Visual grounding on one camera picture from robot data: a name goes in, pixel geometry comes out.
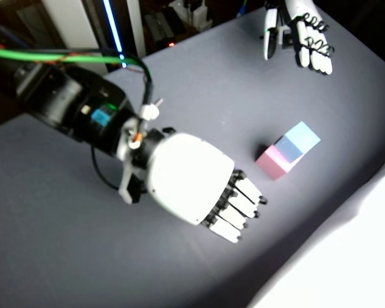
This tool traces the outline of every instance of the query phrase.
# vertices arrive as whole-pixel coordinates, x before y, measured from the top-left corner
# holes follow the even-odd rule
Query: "robotic arm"
[[[240,240],[247,221],[259,216],[257,207],[267,200],[235,169],[231,158],[187,133],[148,130],[148,121],[159,114],[159,104],[149,102],[151,87],[136,114],[119,87],[75,65],[44,63],[28,48],[0,27],[3,92],[52,128],[121,160],[119,194],[126,203],[137,203],[142,193],[149,192],[178,218],[201,224],[232,243]],[[56,59],[72,57],[73,62],[74,56],[69,53]],[[27,58],[38,60],[27,62]],[[133,61],[145,67],[140,59],[133,57]]]
[[[277,44],[294,45],[298,64],[323,74],[332,73],[334,48],[325,37],[324,23],[312,0],[268,0],[264,25],[264,59],[269,60]]]

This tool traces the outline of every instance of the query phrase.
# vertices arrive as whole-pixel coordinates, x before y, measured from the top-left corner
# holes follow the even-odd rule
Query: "blue sticker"
[[[104,111],[97,109],[92,113],[91,119],[97,122],[98,124],[100,124],[101,126],[106,126],[110,121],[111,117],[108,114],[106,114]]]

